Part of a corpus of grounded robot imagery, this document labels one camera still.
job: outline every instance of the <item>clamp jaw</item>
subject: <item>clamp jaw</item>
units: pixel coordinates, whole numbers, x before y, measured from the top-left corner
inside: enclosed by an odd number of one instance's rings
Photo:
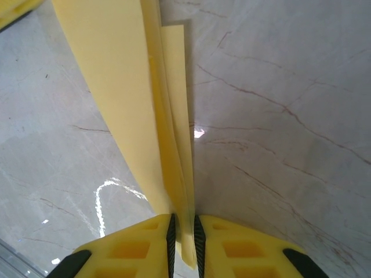
[[[209,215],[196,215],[200,278],[328,278],[298,246]],[[48,278],[172,278],[176,223],[162,214],[80,246]]]

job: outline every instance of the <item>black rubber grip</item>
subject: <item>black rubber grip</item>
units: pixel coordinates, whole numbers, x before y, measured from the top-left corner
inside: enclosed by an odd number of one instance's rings
[[[195,248],[197,255],[197,267],[199,278],[205,277],[205,248],[206,248],[206,235],[202,227],[201,220],[198,215],[195,216]]]
[[[290,248],[283,253],[304,278],[329,278],[309,256]]]
[[[170,218],[170,222],[169,222],[168,233],[166,234],[166,243],[167,243],[167,248],[168,248],[169,278],[173,278],[174,276],[175,238],[176,238],[175,215],[172,214]]]
[[[47,278],[74,278],[91,255],[89,250],[81,250],[65,257]]]

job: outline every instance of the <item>yellow sheet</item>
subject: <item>yellow sheet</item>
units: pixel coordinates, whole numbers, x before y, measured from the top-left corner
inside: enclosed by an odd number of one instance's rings
[[[157,213],[175,212],[196,266],[183,27],[161,28],[157,0],[54,0],[97,106]]]

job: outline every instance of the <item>floor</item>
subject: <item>floor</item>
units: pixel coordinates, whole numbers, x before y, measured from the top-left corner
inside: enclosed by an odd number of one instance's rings
[[[330,277],[370,277],[369,1],[161,12],[186,27],[197,211],[297,243]],[[50,1],[0,34],[0,188],[0,238],[45,273],[153,216]]]

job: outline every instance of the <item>rectangular hole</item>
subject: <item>rectangular hole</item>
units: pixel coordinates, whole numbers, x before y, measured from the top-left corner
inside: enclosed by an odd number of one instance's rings
[[[234,268],[235,278],[281,278],[275,268]]]
[[[261,248],[254,242],[247,240],[233,240],[223,242],[225,254],[229,258],[260,258],[264,257]]]
[[[150,242],[133,241],[120,242],[116,244],[113,252],[108,256],[109,258],[120,259],[145,259],[150,249]]]
[[[135,278],[137,270],[135,268],[127,269],[98,269],[95,274],[95,278]]]

